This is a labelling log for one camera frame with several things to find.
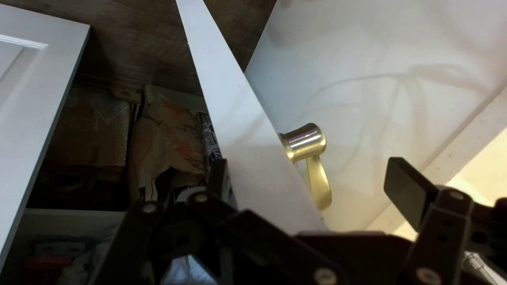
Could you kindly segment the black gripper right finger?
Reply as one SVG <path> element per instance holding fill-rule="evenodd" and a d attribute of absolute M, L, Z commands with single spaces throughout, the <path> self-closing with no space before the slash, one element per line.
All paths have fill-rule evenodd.
<path fill-rule="evenodd" d="M 433 185 L 405 158 L 386 163 L 383 191 L 418 232 L 402 267 L 414 285 L 486 285 L 467 277 L 465 253 L 476 253 L 494 274 L 507 274 L 507 199 L 492 205 L 445 185 Z"/>

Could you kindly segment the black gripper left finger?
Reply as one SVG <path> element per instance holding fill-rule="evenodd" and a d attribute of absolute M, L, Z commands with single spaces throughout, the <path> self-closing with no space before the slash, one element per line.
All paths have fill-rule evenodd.
<path fill-rule="evenodd" d="M 94 269 L 91 285 L 158 285 L 180 256 L 194 256 L 218 285 L 248 285 L 243 256 L 223 226 L 235 213 L 221 199 L 229 188 L 228 163 L 216 160 L 202 190 L 186 190 L 169 205 L 132 204 Z"/>

